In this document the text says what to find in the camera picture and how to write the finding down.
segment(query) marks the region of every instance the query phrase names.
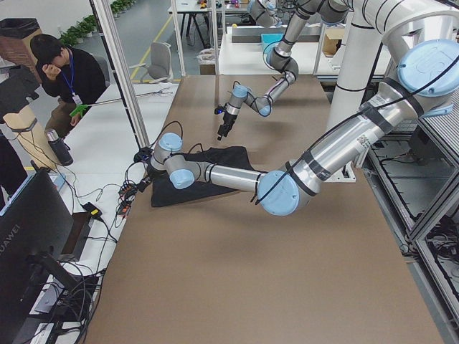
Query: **white desk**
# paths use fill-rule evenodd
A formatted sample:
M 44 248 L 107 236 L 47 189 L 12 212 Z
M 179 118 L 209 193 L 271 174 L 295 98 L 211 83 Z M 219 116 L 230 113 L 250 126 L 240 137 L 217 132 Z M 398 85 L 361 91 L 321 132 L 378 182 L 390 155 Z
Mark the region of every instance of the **white desk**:
M 232 43 L 232 27 L 227 27 L 223 35 L 219 54 L 219 73 L 222 75 L 272 75 L 276 71 L 268 68 L 263 62 L 261 43 Z M 316 61 L 317 42 L 296 43 L 292 48 L 292 58 L 298 63 L 300 74 L 312 74 Z M 339 69 L 335 70 L 330 64 L 331 58 L 321 53 L 318 64 L 318 75 L 337 76 Z M 381 51 L 375 75 L 383 75 L 390 54 L 386 47 Z
M 184 27 L 185 27 L 185 16 L 188 14 L 188 24 L 186 26 L 186 35 L 189 36 L 189 30 L 191 21 L 193 20 L 194 25 L 196 26 L 196 31 L 201 39 L 201 43 L 204 48 L 207 47 L 206 43 L 204 42 L 204 38 L 202 37 L 201 30 L 199 29 L 199 25 L 196 21 L 197 14 L 206 14 L 204 15 L 204 20 L 207 25 L 207 29 L 209 30 L 209 19 L 207 17 L 207 12 L 209 9 L 206 7 L 204 9 L 201 8 L 201 5 L 198 4 L 197 0 L 176 0 L 176 8 L 178 14 L 183 14 L 181 18 L 181 28 L 180 28 L 180 37 L 184 34 Z M 239 7 L 236 7 L 234 4 L 225 4 L 224 5 L 225 15 L 227 14 L 243 14 L 247 12 L 247 4 L 240 4 Z M 168 13 L 172 14 L 172 6 L 168 8 Z M 222 8 L 217 9 L 217 12 L 220 14 L 222 12 Z
M 161 131 L 178 85 L 171 83 L 134 85 L 137 95 L 155 92 L 165 87 L 169 87 L 165 92 L 173 93 L 171 95 L 150 95 L 138 98 L 151 142 Z M 116 85 L 111 85 L 99 99 L 99 102 L 119 97 L 118 88 Z M 74 160 L 74 163 L 68 166 L 68 170 L 75 175 L 66 168 L 60 168 L 60 170 L 66 175 L 70 183 L 75 181 L 75 188 L 79 195 L 88 194 L 110 183 L 121 185 L 124 180 L 124 173 L 133 162 L 134 154 L 138 151 L 122 102 L 92 107 L 68 135 L 65 142 L 71 147 L 70 153 Z M 140 181 L 143 173 L 144 167 L 139 163 L 129 170 L 128 176 L 134 181 Z M 107 186 L 100 199 L 96 200 L 98 192 L 95 192 L 80 199 L 80 203 L 91 202 L 95 204 L 102 211 L 102 218 L 110 227 L 118 205 L 118 190 L 119 187 L 117 186 Z M 74 212 L 83 211 L 78 202 L 72 203 L 72 192 L 68 186 L 64 186 L 61 196 L 70 212 L 72 210 Z M 120 236 L 123 225 L 124 222 L 120 223 L 118 228 L 113 227 L 112 235 L 115 238 Z M 101 222 L 95 221 L 90 236 L 105 237 L 106 235 L 105 226 Z M 80 263 L 89 266 L 95 272 L 102 247 L 103 241 L 87 240 Z M 114 249 L 113 243 L 108 242 L 105 245 L 99 269 L 107 266 Z M 78 273 L 76 269 L 68 268 L 71 272 Z

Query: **cardboard box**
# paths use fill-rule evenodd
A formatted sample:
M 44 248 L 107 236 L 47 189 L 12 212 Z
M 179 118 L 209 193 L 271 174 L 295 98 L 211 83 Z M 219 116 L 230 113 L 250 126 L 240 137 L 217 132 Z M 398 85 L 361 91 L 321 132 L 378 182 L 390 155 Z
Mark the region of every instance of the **cardboard box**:
M 200 64 L 201 75 L 215 75 L 215 64 Z
M 344 36 L 343 27 L 330 27 L 325 30 L 325 38 L 323 40 L 322 51 L 327 57 L 334 56 L 336 50 L 341 45 L 341 40 Z

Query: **white wall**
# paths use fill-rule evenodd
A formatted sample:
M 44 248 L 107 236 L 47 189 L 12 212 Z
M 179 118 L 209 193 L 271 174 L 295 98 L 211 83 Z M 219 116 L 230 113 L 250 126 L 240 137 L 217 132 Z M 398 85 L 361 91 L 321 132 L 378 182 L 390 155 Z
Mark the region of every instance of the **white wall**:
M 0 0 L 0 20 L 36 18 L 43 33 L 57 38 L 58 27 L 65 31 L 92 13 L 89 0 Z

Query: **lanyard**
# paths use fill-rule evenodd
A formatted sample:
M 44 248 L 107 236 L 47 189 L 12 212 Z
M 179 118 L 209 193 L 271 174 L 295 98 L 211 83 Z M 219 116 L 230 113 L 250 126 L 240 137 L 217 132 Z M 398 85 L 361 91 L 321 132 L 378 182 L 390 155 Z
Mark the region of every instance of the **lanyard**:
M 76 95 L 75 91 L 73 90 L 73 78 L 75 76 L 75 69 L 73 68 L 73 54 L 70 51 L 69 51 L 69 54 L 70 54 L 70 75 L 71 75 L 70 82 L 65 76 L 64 72 L 62 72 L 62 76 L 64 77 L 64 80 L 67 83 L 67 86 L 70 88 L 70 92 L 72 93 L 72 95 Z

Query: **robotic arm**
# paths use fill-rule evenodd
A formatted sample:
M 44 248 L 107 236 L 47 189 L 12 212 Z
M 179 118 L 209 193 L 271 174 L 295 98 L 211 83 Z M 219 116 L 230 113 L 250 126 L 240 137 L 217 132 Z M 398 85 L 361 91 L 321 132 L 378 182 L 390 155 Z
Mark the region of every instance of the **robotic arm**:
M 247 9 L 262 26 L 269 27 L 280 23 L 275 16 L 275 7 L 268 0 L 251 0 Z M 263 117 L 271 114 L 273 103 L 298 78 L 298 63 L 291 57 L 291 50 L 298 41 L 306 21 L 313 14 L 319 13 L 326 23 L 337 24 L 346 17 L 348 9 L 344 4 L 327 0 L 299 1 L 278 46 L 268 48 L 267 51 L 266 62 L 282 76 L 261 97 L 253 95 L 249 87 L 235 85 L 229 102 L 215 110 L 216 114 L 224 113 L 223 124 L 219 127 L 217 139 L 221 140 L 222 137 L 228 136 L 243 103 Z
M 459 44 L 452 40 L 459 12 L 431 0 L 406 2 L 406 8 L 398 8 L 406 16 L 391 16 L 397 0 L 378 1 L 374 6 L 365 0 L 342 0 L 381 30 L 397 69 L 380 82 L 378 93 L 355 115 L 322 135 L 297 160 L 269 173 L 188 162 L 180 154 L 180 137 L 167 133 L 154 149 L 153 169 L 167 172 L 176 188 L 204 181 L 256 192 L 257 202 L 274 215 L 289 215 L 305 206 L 324 181 L 398 123 L 441 108 L 459 88 Z M 230 101 L 247 99 L 238 86 Z

